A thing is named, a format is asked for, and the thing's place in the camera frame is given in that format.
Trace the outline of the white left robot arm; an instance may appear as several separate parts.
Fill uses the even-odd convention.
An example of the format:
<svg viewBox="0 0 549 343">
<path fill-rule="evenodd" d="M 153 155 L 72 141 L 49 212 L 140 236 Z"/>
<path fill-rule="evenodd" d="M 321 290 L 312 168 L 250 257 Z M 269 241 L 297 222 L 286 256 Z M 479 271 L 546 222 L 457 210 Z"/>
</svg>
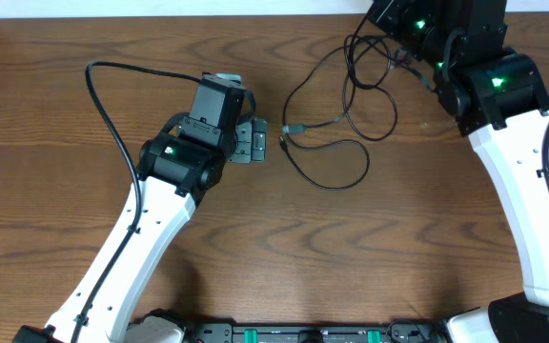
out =
<svg viewBox="0 0 549 343">
<path fill-rule="evenodd" d="M 16 342 L 180 342 L 185 328 L 167 313 L 131 316 L 164 252 L 191 219 L 224 165 L 253 152 L 253 94 L 236 74 L 205 74 L 190 112 L 172 117 L 144 145 L 124 211 L 74 293 L 42 328 L 22 326 Z"/>
</svg>

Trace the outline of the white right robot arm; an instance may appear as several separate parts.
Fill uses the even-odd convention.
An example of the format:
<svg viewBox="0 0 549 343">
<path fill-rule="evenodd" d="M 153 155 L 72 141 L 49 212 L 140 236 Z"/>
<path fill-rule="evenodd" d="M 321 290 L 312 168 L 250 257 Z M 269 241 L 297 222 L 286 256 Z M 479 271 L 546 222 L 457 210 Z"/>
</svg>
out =
<svg viewBox="0 0 549 343">
<path fill-rule="evenodd" d="M 434 70 L 437 99 L 492 179 L 521 265 L 518 294 L 446 320 L 453 342 L 549 342 L 549 95 L 504 44 L 506 4 L 375 1 L 369 20 Z"/>
</svg>

